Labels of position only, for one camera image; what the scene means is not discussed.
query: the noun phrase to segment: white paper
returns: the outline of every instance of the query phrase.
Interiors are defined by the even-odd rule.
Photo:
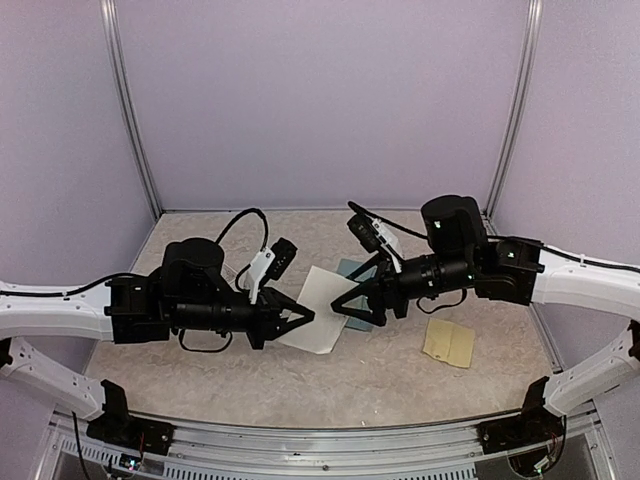
[[[298,303],[316,312],[316,316],[311,323],[280,337],[278,342],[319,355],[330,353],[348,318],[331,310],[331,302],[356,285],[342,275],[312,266]]]

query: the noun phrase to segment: black bracket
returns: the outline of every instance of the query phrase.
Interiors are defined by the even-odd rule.
[[[633,339],[633,345],[629,349],[629,356],[640,361],[640,323],[631,320],[629,330],[631,330],[631,338]]]
[[[11,365],[13,363],[13,357],[9,355],[9,349],[11,348],[11,339],[5,338],[0,340],[0,368],[5,365]]]
[[[129,414],[122,387],[108,380],[100,384],[105,391],[104,413],[89,422],[87,436],[139,452],[167,455],[175,427],[167,422],[134,417]]]
[[[478,425],[478,437],[485,454],[503,452],[550,440],[563,435],[562,419],[546,410],[544,387],[549,377],[532,383],[518,415],[489,420]]]

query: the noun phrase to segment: lavender wall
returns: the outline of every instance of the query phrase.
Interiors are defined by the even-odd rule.
[[[547,0],[501,233],[640,264],[640,3]],[[561,306],[545,321],[567,365],[602,348],[627,319]],[[640,382],[596,402],[622,478],[640,477]]]
[[[118,2],[168,209],[486,198],[526,0]]]
[[[0,2],[0,65],[0,278],[65,285],[127,269],[152,219],[99,2]],[[34,344],[73,368],[92,345]],[[0,478],[27,478],[52,409],[0,381]]]

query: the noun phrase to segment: black mount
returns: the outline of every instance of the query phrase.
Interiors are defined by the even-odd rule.
[[[89,422],[87,436],[138,452],[167,455],[175,427],[130,415],[122,387],[108,380],[103,380],[101,385],[105,392],[104,413]]]
[[[631,331],[631,338],[633,339],[633,345],[629,350],[629,356],[634,357],[640,362],[640,323],[636,320],[631,320],[629,330]]]
[[[11,365],[13,363],[13,357],[9,355],[10,348],[10,338],[0,340],[0,368],[4,367],[5,365]]]
[[[549,377],[542,377],[529,386],[518,415],[478,425],[478,437],[485,454],[526,447],[546,442],[553,435],[563,435],[562,419],[544,408],[544,387],[548,381]]]
[[[490,242],[473,198],[446,195],[423,205],[421,213],[434,253],[404,260],[400,273],[367,228],[370,219],[362,220],[365,213],[354,210],[349,229],[365,250],[377,253],[347,278],[354,280],[373,267],[377,269],[373,278],[334,300],[334,312],[381,327],[387,322],[386,310],[404,318],[410,300],[433,300],[455,290],[474,288],[480,298],[521,305],[531,302],[536,276],[543,271],[538,263],[542,244],[516,238]],[[366,297],[369,310],[345,306],[360,296]]]

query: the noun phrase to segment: metal frame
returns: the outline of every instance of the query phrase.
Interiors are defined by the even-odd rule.
[[[572,415],[569,437],[584,435],[600,480],[615,480],[615,467],[606,450],[600,419],[592,404]],[[492,418],[505,416],[498,414]],[[277,480],[291,478],[357,478],[359,480],[474,479],[475,464],[504,457],[484,455],[476,425],[488,418],[389,428],[301,430],[239,427],[168,420],[177,426],[167,457],[148,454],[145,462],[153,474],[168,479]],[[80,423],[83,432],[85,423]],[[86,461],[107,465],[121,453],[135,453],[87,438],[81,434]],[[73,423],[55,413],[42,443],[44,455],[33,479],[50,480],[62,453],[77,456]],[[510,452],[517,454],[534,447]]]
[[[496,207],[504,183],[507,178],[507,171],[513,157],[513,149],[518,137],[518,130],[522,121],[524,107],[527,100],[527,92],[531,81],[531,72],[533,71],[533,62],[538,44],[538,34],[540,32],[540,22],[542,19],[542,0],[529,0],[529,14],[527,17],[527,25],[525,28],[524,42],[522,45],[522,54],[520,57],[520,68],[516,81],[516,89],[509,111],[509,120],[507,122],[507,131],[505,132],[500,148],[500,158],[498,166],[489,190],[489,198],[487,199],[486,213],[489,219],[496,212]]]
[[[133,101],[131,99],[131,91],[127,81],[127,71],[124,64],[124,53],[122,51],[122,43],[120,41],[120,31],[118,29],[118,12],[116,10],[115,0],[100,0],[100,10],[102,11],[102,21],[104,23],[104,33],[109,48],[109,57],[111,59],[111,67],[116,84],[116,91],[120,99],[120,108],[124,119],[129,142],[133,151],[133,157],[140,175],[140,181],[144,189],[149,209],[157,222],[163,213],[160,197],[153,181],[153,175],[144,147],[142,145],[142,137],[140,135],[140,127],[136,118]]]

